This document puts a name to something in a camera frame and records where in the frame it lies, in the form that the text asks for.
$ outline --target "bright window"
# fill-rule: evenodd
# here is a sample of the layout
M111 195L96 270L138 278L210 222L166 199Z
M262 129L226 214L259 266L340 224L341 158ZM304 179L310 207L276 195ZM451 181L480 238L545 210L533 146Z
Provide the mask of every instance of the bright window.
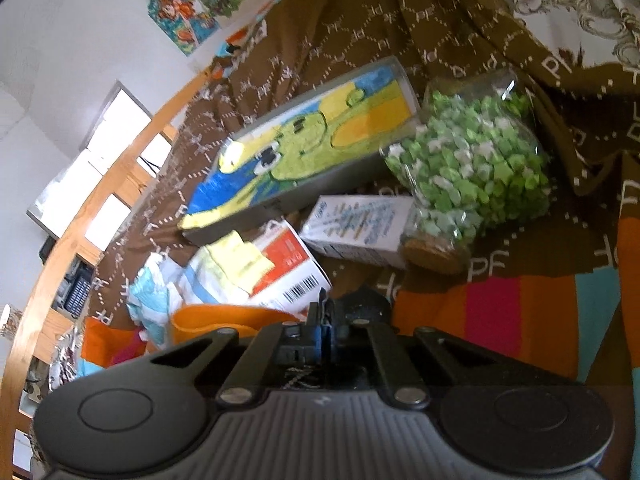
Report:
M28 209L28 214L56 238L62 236L102 176L151 120L121 85L111 95L86 148ZM142 152L138 164L156 176L170 150L169 142L158 134ZM87 229L86 238L105 250L129 211L111 195Z

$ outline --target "wooden bed frame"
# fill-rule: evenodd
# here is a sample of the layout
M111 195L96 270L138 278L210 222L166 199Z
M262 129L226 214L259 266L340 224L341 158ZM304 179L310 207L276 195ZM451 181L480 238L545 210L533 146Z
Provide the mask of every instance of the wooden bed frame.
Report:
M111 194L133 207L151 180L136 159L158 133L174 141L177 131L170 121L209 79L209 70L198 74L151 119L82 204L42 268L24 307L0 386L0 479L14 476L15 430L29 432L31 418L20 411L19 403L31 358L49 363L58 337L72 326L69 319L51 308L58 287L76 255L92 266L100 260L100 250L84 237L87 228Z

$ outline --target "plastic bag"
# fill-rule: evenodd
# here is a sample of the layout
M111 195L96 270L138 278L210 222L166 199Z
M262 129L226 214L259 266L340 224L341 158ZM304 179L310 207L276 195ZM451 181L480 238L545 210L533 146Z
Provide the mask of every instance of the plastic bag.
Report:
M399 128L404 138L383 150L415 199L407 260L457 274L485 229L547 211L548 156L523 121L528 102L508 70L429 86L420 113Z

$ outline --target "pink stripe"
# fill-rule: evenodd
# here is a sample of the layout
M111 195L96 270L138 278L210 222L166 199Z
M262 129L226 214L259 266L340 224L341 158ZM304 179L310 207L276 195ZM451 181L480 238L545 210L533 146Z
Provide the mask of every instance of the pink stripe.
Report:
M516 357L522 342L520 280L489 278L466 292L465 338L495 352Z

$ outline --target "ribbed gray plate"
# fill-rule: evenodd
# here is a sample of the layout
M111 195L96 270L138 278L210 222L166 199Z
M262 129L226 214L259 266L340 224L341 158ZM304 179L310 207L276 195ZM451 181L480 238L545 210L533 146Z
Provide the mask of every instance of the ribbed gray plate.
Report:
M49 480L75 478L57 472ZM140 478L522 480L470 462L449 447L427 416L390 408L375 392L273 392L254 410L221 416L182 462ZM601 477L582 469L553 478Z

